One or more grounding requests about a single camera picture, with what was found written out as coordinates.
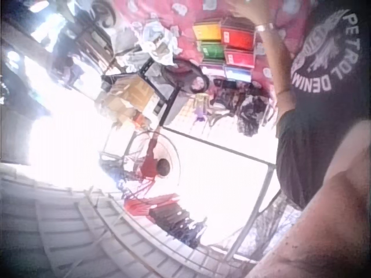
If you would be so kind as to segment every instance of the red notebook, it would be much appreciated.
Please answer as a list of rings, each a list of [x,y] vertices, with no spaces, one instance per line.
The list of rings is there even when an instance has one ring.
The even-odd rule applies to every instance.
[[[254,25],[245,19],[229,17],[221,22],[221,42],[225,45],[253,50]]]
[[[249,50],[239,50],[231,47],[224,49],[227,65],[237,65],[244,68],[254,68],[254,52]]]

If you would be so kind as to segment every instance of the electric fan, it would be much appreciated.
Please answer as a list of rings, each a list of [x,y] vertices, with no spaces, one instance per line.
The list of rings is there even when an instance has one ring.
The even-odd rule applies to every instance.
[[[134,138],[125,153],[123,198],[151,205],[169,201],[180,180],[179,156],[170,139],[145,131]]]

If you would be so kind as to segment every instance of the silver bangle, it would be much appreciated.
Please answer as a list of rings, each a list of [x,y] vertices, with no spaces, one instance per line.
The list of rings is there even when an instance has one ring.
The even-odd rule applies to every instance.
[[[273,23],[255,26],[255,31],[264,32],[266,30],[275,30]]]

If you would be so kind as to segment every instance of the person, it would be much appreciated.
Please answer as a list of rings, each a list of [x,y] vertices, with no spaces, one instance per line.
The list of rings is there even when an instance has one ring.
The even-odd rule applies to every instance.
[[[323,183],[341,140],[370,118],[369,10],[363,0],[319,1],[294,60],[272,24],[267,0],[231,0],[258,31],[277,99],[277,176],[301,209]]]
[[[232,12],[250,19],[262,38],[278,107],[277,176],[304,210],[248,277],[359,277],[367,271],[370,61],[363,4],[318,1],[292,61],[267,1],[230,1]]]

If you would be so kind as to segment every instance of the printed logo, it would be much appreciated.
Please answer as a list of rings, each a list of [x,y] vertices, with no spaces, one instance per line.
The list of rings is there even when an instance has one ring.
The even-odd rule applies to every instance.
[[[332,89],[332,81],[341,81],[352,71],[359,60],[360,39],[357,37],[358,18],[355,13],[346,15],[349,11],[343,9],[333,13],[311,31],[292,64],[294,87],[309,93],[328,92]],[[345,30],[340,30],[340,23]]]

